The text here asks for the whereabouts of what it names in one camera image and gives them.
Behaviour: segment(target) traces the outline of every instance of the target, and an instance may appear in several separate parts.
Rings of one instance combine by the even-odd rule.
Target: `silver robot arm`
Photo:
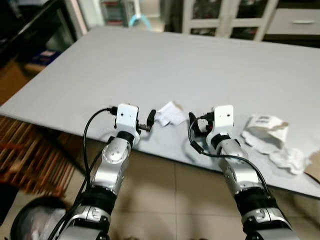
[[[129,164],[131,149],[140,140],[141,130],[150,131],[156,111],[152,110],[147,124],[139,124],[139,109],[120,104],[116,113],[116,137],[111,137],[102,150],[101,163],[86,189],[75,202],[68,218],[52,239],[109,240],[108,230],[124,173]]]
[[[226,184],[237,204],[246,240],[298,240],[265,182],[263,184],[262,175],[257,173],[259,170],[254,169],[256,167],[248,161],[247,152],[229,135],[234,126],[233,106],[215,107],[207,116],[211,116],[208,120],[211,131],[206,143],[214,153],[211,155],[219,161]],[[199,146],[195,149],[201,153]]]

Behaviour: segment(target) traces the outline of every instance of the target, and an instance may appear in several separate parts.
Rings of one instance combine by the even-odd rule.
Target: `black wire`
[[[189,126],[189,130],[188,130],[188,138],[189,138],[189,141],[190,141],[190,144],[193,142],[192,140],[192,137],[191,137],[191,130],[192,130],[192,127],[193,125],[195,124],[196,121],[198,121],[199,119],[204,119],[202,116],[200,117],[197,117],[195,120],[193,120],[193,122],[190,124]],[[225,154],[211,154],[211,153],[208,153],[208,152],[205,152],[204,149],[202,148],[200,154],[203,154],[203,155],[206,155],[208,157],[211,157],[211,158],[232,158],[232,159],[238,159],[238,160],[241,160],[247,164],[249,164],[256,172],[256,174],[258,175],[258,178],[260,179],[261,183],[262,183],[262,186],[264,188],[264,190],[266,191],[266,193],[268,195],[270,195],[270,192],[269,192],[269,189],[267,187],[267,183],[266,183],[266,180],[264,178],[264,176],[262,175],[262,173],[260,172],[260,170],[252,163],[250,162],[248,159],[244,158],[244,157],[241,157],[241,156],[236,156],[236,155],[225,155]]]
[[[91,188],[90,185],[90,173],[91,170],[93,169],[93,167],[95,166],[98,158],[100,157],[102,150],[99,151],[99,153],[95,156],[90,168],[89,168],[89,164],[88,164],[88,154],[87,154],[87,131],[89,128],[90,123],[92,122],[92,120],[100,113],[105,112],[105,111],[110,111],[111,108],[103,108],[100,109],[99,111],[95,112],[89,119],[89,121],[86,123],[85,128],[84,128],[84,132],[83,132],[83,137],[82,137],[82,149],[83,149],[83,161],[84,161],[84,166],[85,166],[85,177],[83,180],[83,183],[79,189],[79,192],[75,198],[74,204],[71,207],[71,209],[59,220],[59,222],[55,225],[54,229],[52,230],[48,240],[53,240],[57,231],[59,230],[60,226],[62,225],[61,229],[64,229],[64,227],[66,226],[66,224],[68,223],[68,220],[72,217],[72,214],[74,213],[74,211],[77,209],[77,207],[81,204],[81,202],[79,201],[80,195],[86,185],[86,190],[89,190]]]
[[[68,219],[71,218],[72,214],[74,213],[74,211],[77,209],[77,207],[79,206],[80,202],[75,203],[71,209],[65,214],[63,215],[63,217],[58,221],[58,223],[55,225],[54,229],[52,230],[50,236],[48,237],[47,240],[53,240],[57,231],[59,230],[61,224],[63,222],[65,222],[65,224],[67,224]]]
[[[93,159],[93,162],[91,163],[91,166],[90,166],[90,168],[89,168],[89,172],[90,172],[90,173],[91,173],[92,169],[94,168],[94,166],[96,165],[97,160],[98,160],[99,157],[101,156],[101,153],[102,153],[102,150],[99,151],[99,153],[98,153],[98,154],[95,156],[95,158]],[[77,194],[76,197],[75,197],[74,202],[77,202],[77,201],[79,200],[79,197],[80,197],[80,195],[81,195],[81,193],[82,193],[82,191],[83,191],[83,189],[84,189],[84,187],[85,187],[85,185],[86,185],[86,182],[87,182],[87,178],[85,177],[84,180],[83,180],[83,183],[82,183],[82,185],[81,185],[81,187],[80,187],[80,189],[79,189],[79,191],[78,191],[78,194]]]
[[[102,150],[99,151],[99,153],[95,156],[95,158],[94,158],[94,160],[93,160],[93,162],[92,162],[92,164],[91,164],[91,166],[90,166],[90,168],[89,168],[89,172],[90,172],[90,173],[91,173],[92,169],[94,168],[97,160],[98,160],[99,157],[101,156],[101,153],[102,153]],[[63,222],[64,222],[64,226],[68,223],[68,220],[67,220],[67,219],[69,219],[69,218],[71,217],[71,213],[73,213],[73,212],[76,210],[76,208],[79,206],[79,204],[80,204],[79,198],[80,198],[81,193],[82,193],[82,191],[83,191],[83,189],[84,189],[84,187],[85,187],[85,185],[86,185],[86,182],[87,182],[87,179],[84,178],[83,183],[82,183],[82,185],[81,185],[81,187],[80,187],[80,189],[79,189],[79,192],[78,192],[78,194],[77,194],[77,196],[76,196],[76,198],[75,198],[75,200],[74,200],[73,206],[72,206],[71,209],[68,211],[68,213],[66,213],[66,214],[59,220],[59,222],[55,225],[54,229],[52,230],[52,232],[51,232],[51,234],[50,234],[50,236],[49,236],[49,238],[48,238],[48,240],[53,240],[53,237],[56,235],[56,232],[59,230],[59,227],[63,224]]]
[[[83,132],[83,137],[82,137],[82,148],[83,148],[83,161],[84,161],[84,166],[85,166],[85,178],[86,178],[86,189],[89,190],[91,188],[90,185],[90,170],[89,170],[89,164],[88,164],[88,155],[87,155],[87,131],[89,128],[90,123],[92,122],[92,120],[99,114],[102,113],[104,111],[110,111],[110,108],[103,108],[99,111],[97,111],[96,113],[94,113],[89,121],[86,123],[85,128],[84,128],[84,132]]]

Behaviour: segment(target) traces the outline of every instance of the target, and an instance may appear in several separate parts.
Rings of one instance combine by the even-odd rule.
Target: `crumpled tissue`
[[[241,135],[248,145],[268,155],[278,168],[297,175],[311,162],[301,150],[285,146],[288,130],[289,123],[276,116],[253,115]]]
[[[160,110],[158,110],[154,116],[154,119],[158,121],[162,127],[170,123],[177,126],[187,120],[184,113],[173,101],[168,102]]]

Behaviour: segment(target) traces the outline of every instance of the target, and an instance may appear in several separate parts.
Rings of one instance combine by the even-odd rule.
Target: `tile floor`
[[[94,156],[102,144],[92,142]],[[83,177],[75,171],[66,192],[72,202]],[[320,236],[320,201],[272,190],[301,240]],[[35,196],[19,192],[0,240],[9,236],[19,210]],[[244,240],[242,224],[220,174],[140,152],[132,152],[126,178],[112,213],[110,237],[122,240]]]

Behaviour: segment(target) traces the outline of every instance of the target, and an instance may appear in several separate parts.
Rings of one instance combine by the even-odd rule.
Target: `white paper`
[[[287,168],[292,174],[302,174],[311,161],[297,148],[284,147],[269,155],[270,160],[279,168]]]
[[[285,147],[288,130],[289,124],[276,116],[253,115],[241,135],[248,145],[268,155],[278,168],[301,174],[311,162],[301,150]]]
[[[155,120],[159,121],[164,127],[171,123],[175,126],[183,123],[187,118],[184,113],[177,107],[173,101],[168,102],[155,115]]]

